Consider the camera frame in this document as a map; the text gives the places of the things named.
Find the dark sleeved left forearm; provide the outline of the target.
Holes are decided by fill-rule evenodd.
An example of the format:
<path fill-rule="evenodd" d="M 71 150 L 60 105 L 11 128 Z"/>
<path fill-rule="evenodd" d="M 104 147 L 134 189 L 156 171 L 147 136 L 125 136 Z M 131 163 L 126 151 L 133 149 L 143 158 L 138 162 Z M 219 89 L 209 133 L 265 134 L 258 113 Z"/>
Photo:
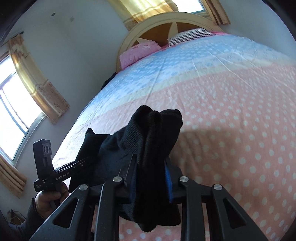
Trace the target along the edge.
<path fill-rule="evenodd" d="M 37 212 L 35 198 L 32 198 L 27 217 L 21 225 L 9 224 L 8 240 L 29 240 L 45 219 Z"/>

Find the person's left hand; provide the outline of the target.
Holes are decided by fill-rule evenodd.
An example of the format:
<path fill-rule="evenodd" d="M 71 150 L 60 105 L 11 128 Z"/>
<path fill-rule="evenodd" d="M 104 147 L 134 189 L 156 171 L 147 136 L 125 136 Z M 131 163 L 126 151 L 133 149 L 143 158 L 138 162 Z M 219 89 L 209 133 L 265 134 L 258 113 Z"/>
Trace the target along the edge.
<path fill-rule="evenodd" d="M 68 187 L 61 183 L 61 191 L 41 191 L 35 197 L 35 208 L 37 213 L 47 219 L 54 211 L 51 202 L 58 201 L 61 204 L 69 196 Z"/>

